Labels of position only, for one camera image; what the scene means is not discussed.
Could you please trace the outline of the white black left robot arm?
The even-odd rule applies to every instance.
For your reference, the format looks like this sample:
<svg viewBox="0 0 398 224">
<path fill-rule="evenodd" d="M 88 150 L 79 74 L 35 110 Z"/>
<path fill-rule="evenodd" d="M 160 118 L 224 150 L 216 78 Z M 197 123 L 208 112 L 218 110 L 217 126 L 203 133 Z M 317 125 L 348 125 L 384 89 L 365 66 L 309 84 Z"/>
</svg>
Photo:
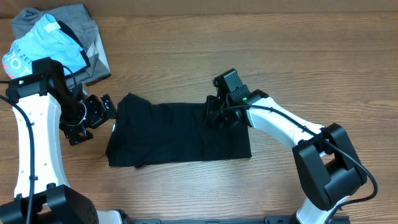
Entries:
<svg viewBox="0 0 398 224">
<path fill-rule="evenodd" d="M 35 60 L 33 72 L 9 81 L 3 100 L 17 120 L 19 174 L 14 200 L 1 205 L 3 223 L 128 223 L 122 210 L 97 210 L 73 190 L 62 162 L 60 133 L 72 146 L 93 138 L 118 112 L 109 95 L 88 95 L 82 84 L 68 89 L 66 66 L 49 57 Z"/>
</svg>

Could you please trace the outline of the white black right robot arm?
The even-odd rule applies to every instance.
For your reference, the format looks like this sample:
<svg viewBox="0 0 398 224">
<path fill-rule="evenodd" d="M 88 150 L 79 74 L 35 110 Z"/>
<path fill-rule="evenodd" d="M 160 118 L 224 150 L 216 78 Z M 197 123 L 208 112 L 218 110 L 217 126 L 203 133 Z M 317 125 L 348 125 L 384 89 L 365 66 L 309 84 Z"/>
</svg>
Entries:
<svg viewBox="0 0 398 224">
<path fill-rule="evenodd" d="M 213 79 L 206 120 L 217 128 L 238 124 L 264 131 L 291 149 L 306 199 L 291 217 L 267 217 L 267 223 L 349 223 L 336 212 L 367 182 L 367 174 L 338 124 L 306 121 L 279 106 L 267 93 L 250 91 L 235 69 Z"/>
</svg>

